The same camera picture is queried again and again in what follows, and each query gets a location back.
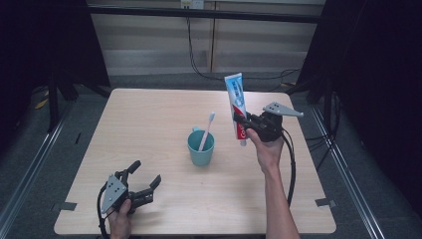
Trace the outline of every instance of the cable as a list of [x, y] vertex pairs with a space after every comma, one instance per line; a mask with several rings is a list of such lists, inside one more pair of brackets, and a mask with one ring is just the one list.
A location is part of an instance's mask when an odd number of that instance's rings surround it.
[[300, 69], [300, 68], [298, 68], [298, 69], [287, 69], [287, 70], [282, 71], [282, 72], [280, 73], [280, 79], [281, 79], [281, 81], [280, 81], [279, 85], [278, 85], [278, 86], [276, 86], [276, 87], [274, 87], [274, 88], [272, 88], [272, 89], [270, 89], [270, 90], [268, 90], [268, 92], [273, 92], [273, 91], [275, 91], [276, 89], [281, 88], [281, 87], [282, 87], [282, 84], [284, 83], [284, 81], [283, 81], [283, 77], [286, 77], [286, 76], [288, 76], [288, 75], [291, 75], [291, 74], [293, 74], [293, 73], [295, 73], [295, 72], [297, 72], [297, 71], [300, 71], [300, 70], [301, 70], [301, 69]]
[[322, 138], [319, 142], [308, 146], [308, 148], [310, 149], [310, 151], [314, 151], [315, 149], [317, 149], [320, 146], [322, 146], [323, 145], [323, 140], [324, 140], [324, 138]]
[[296, 182], [296, 161], [295, 161], [295, 147], [293, 145], [292, 137], [289, 134], [287, 130], [283, 128], [283, 132], [286, 132], [288, 134], [288, 137], [290, 141], [286, 138], [286, 136], [282, 133], [282, 138], [285, 141], [286, 145], [289, 149], [289, 154], [291, 156], [291, 169], [292, 169], [292, 175], [291, 175], [291, 183], [289, 187], [289, 193], [288, 193], [288, 203], [289, 206], [292, 204], [292, 198], [293, 198], [293, 192], [295, 190], [295, 182]]
[[99, 197], [97, 198], [97, 215], [99, 216], [99, 222], [100, 222], [100, 230], [102, 231], [102, 235], [104, 239], [109, 239], [108, 235], [106, 234], [106, 218], [102, 218], [102, 213], [100, 210], [100, 203], [102, 200], [102, 195], [103, 193], [106, 191], [106, 183], [105, 185], [102, 187], [102, 189], [100, 189], [100, 194]]
[[328, 155], [329, 151], [332, 149], [332, 145], [334, 144], [335, 138], [337, 137], [337, 131], [338, 131], [339, 122], [340, 122], [340, 115], [341, 115], [341, 105], [339, 103], [339, 99], [338, 99], [337, 94], [335, 92], [333, 92], [332, 94], [334, 96], [335, 125], [334, 125], [334, 128], [331, 130], [331, 136], [329, 136], [329, 135], [325, 136], [325, 139], [329, 142], [329, 147], [328, 147], [327, 151], [324, 153], [322, 159], [319, 161], [319, 164], [316, 167], [316, 171], [319, 171], [320, 166], [325, 161], [326, 156]]
[[112, 215], [114, 212], [115, 212], [115, 210], [113, 209], [111, 213], [109, 213], [109, 214], [107, 214], [107, 215], [106, 215], [105, 220], [106, 220], [106, 219], [107, 219], [110, 215]]
[[317, 136], [317, 137], [309, 137], [309, 138], [305, 138], [306, 141], [312, 141], [312, 140], [318, 140], [318, 139], [322, 139], [325, 138], [326, 134], [322, 135], [322, 136]]
[[[192, 37], [191, 37], [190, 18], [189, 17], [186, 18], [186, 24], [187, 24], [188, 41], [189, 41], [190, 65], [192, 66], [193, 71], [196, 74], [198, 74], [199, 76], [201, 76], [201, 77], [203, 77], [205, 79], [213, 80], [213, 81], [222, 81], [222, 82], [224, 82], [224, 78], [208, 77], [208, 76], [205, 76], [204, 74], [202, 74], [198, 70], [198, 68], [196, 66], [196, 63], [195, 63], [195, 59], [193, 57], [193, 47], [192, 47]], [[276, 76], [276, 77], [268, 77], [268, 78], [243, 77], [243, 79], [245, 79], [245, 80], [276, 80], [276, 79], [282, 79], [281, 82], [280, 82], [280, 84], [276, 88], [274, 88], [272, 90], [269, 90], [269, 92], [272, 92], [272, 91], [274, 91], [274, 90], [276, 90], [276, 89], [278, 89], [278, 88], [281, 87], [281, 84], [283, 83], [283, 77], [286, 77], [286, 76], [288, 76], [288, 75], [290, 75], [290, 74], [292, 74], [294, 72], [300, 71], [300, 70], [301, 69], [287, 69], [287, 70], [282, 71], [280, 73], [280, 75], [279, 76]]]
[[198, 74], [199, 76], [206, 78], [208, 80], [213, 80], [213, 81], [224, 81], [224, 79], [222, 78], [214, 78], [214, 77], [208, 77], [203, 75], [202, 73], [199, 72], [198, 68], [196, 67], [195, 64], [195, 59], [193, 58], [193, 51], [192, 51], [192, 38], [190, 36], [190, 18], [186, 18], [186, 23], [187, 23], [187, 32], [188, 32], [188, 40], [189, 40], [189, 56], [190, 56], [190, 65], [192, 66], [193, 71]]

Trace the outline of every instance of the wall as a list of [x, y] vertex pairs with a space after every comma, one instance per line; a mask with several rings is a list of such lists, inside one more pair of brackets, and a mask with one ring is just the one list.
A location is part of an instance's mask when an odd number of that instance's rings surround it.
[[[99, 1], [89, 4], [180, 8], [180, 1]], [[205, 9], [319, 15], [323, 2], [205, 1]], [[108, 74], [193, 72], [186, 19], [92, 15]], [[299, 68], [316, 24], [190, 19], [192, 49], [200, 72], [279, 72]]]

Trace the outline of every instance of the hand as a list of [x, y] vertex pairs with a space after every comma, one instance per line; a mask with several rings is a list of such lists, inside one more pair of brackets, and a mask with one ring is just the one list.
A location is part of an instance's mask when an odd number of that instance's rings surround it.
[[110, 208], [107, 211], [110, 238], [111, 239], [127, 239], [131, 233], [131, 221], [127, 216], [127, 212], [130, 210], [131, 201], [127, 199], [120, 207], [120, 211], [114, 211]]
[[262, 142], [253, 129], [248, 128], [246, 133], [257, 149], [258, 161], [262, 171], [267, 174], [272, 170], [280, 170], [280, 157], [284, 144], [283, 139], [279, 137], [275, 141]]

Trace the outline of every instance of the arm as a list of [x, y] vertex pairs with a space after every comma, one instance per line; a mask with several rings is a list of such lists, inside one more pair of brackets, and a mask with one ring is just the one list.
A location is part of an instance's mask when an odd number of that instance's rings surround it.
[[109, 237], [110, 239], [127, 239], [131, 232], [131, 221], [127, 216], [130, 210], [131, 201], [127, 199], [120, 207], [120, 211], [109, 209], [107, 211], [109, 223]]
[[257, 149], [258, 161], [265, 176], [267, 238], [300, 238], [280, 173], [283, 140], [279, 138], [272, 142], [261, 142], [251, 128], [247, 129], [247, 134]]

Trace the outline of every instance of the gray carpet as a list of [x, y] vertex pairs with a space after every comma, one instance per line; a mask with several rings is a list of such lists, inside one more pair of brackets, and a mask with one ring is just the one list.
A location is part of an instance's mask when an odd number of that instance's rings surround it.
[[[276, 77], [279, 74], [245, 74], [248, 77]], [[297, 75], [284, 78], [285, 82], [293, 82]], [[145, 88], [145, 89], [192, 89], [225, 91], [221, 81], [205, 80], [195, 74], [113, 77], [110, 79], [113, 88]], [[245, 79], [244, 86], [249, 91], [268, 91], [275, 88], [280, 79], [257, 80]], [[276, 89], [283, 92], [287, 87]], [[106, 99], [84, 87], [78, 87], [79, 98], [74, 103], [61, 99], [61, 110], [71, 104], [69, 117], [57, 138], [50, 154], [46, 158], [40, 173], [23, 203], [10, 228], [7, 238], [63, 238], [54, 232], [54, 224], [58, 212], [51, 208], [55, 203], [65, 201], [74, 177], [78, 171], [91, 137], [96, 129], [106, 105]], [[1, 155], [0, 173], [3, 175], [0, 188], [0, 203], [3, 209], [9, 201], [14, 188], [31, 163], [38, 147], [42, 144], [48, 128], [49, 111], [47, 107], [34, 110], [41, 94], [34, 99], [20, 126], [9, 150]], [[306, 101], [306, 93], [292, 95], [296, 110], [304, 112], [300, 119], [305, 138], [320, 136], [311, 106]], [[353, 125], [348, 121], [346, 113], [342, 113], [336, 142], [347, 160], [362, 193], [378, 219], [385, 238], [422, 238], [421, 220], [413, 213], [401, 193], [391, 184], [378, 169], [369, 152], [362, 147]], [[309, 146], [318, 143], [310, 140]], [[315, 164], [322, 159], [327, 147], [325, 145], [311, 147]], [[365, 225], [341, 179], [331, 156], [318, 172], [327, 198], [336, 202], [332, 208], [337, 230], [330, 235], [302, 235], [303, 238], [370, 238]], [[78, 236], [69, 238], [96, 238], [96, 236]]]

